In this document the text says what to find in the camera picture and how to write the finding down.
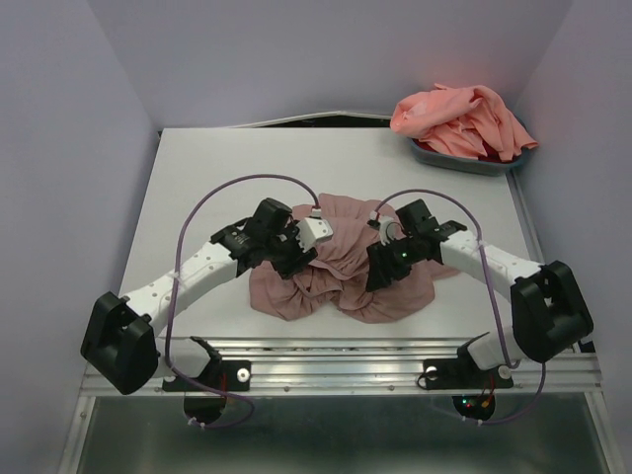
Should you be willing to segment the dusty pink pleated skirt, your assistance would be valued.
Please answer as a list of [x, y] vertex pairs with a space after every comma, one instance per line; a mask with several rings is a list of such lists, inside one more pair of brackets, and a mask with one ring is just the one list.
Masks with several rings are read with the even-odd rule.
[[312, 315], [327, 303], [366, 324], [391, 323], [428, 306], [435, 299], [435, 282], [450, 271], [435, 262], [412, 266], [411, 274], [389, 287], [368, 292], [366, 248], [379, 241], [367, 225], [375, 200], [330, 194], [319, 195], [322, 217], [333, 238], [317, 248], [318, 257], [304, 271], [281, 278], [268, 262], [249, 277], [251, 307], [293, 321]]

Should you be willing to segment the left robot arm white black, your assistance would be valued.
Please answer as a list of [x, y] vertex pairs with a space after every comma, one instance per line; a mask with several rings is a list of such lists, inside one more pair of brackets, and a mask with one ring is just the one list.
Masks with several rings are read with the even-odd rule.
[[333, 230], [319, 209], [294, 218], [266, 198], [251, 217], [228, 225], [174, 269], [123, 296], [108, 291], [94, 303], [80, 348], [122, 395], [150, 379], [177, 376], [196, 388], [218, 387], [219, 352], [200, 337], [172, 339], [176, 316], [215, 288], [268, 262], [280, 277], [302, 272]]

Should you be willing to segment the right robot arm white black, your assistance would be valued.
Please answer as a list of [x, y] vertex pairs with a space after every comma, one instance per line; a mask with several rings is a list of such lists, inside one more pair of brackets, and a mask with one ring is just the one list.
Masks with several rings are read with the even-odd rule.
[[545, 363], [593, 332], [593, 318], [566, 264], [525, 260], [483, 242], [480, 228], [450, 220], [439, 223], [417, 199], [388, 217], [376, 209], [368, 226], [378, 232], [367, 247], [368, 292], [409, 277], [414, 265], [434, 262], [482, 282], [492, 310], [497, 296], [511, 305], [512, 321], [461, 346], [454, 357], [427, 359], [420, 382], [426, 390], [468, 388], [487, 376], [508, 379], [525, 359]]

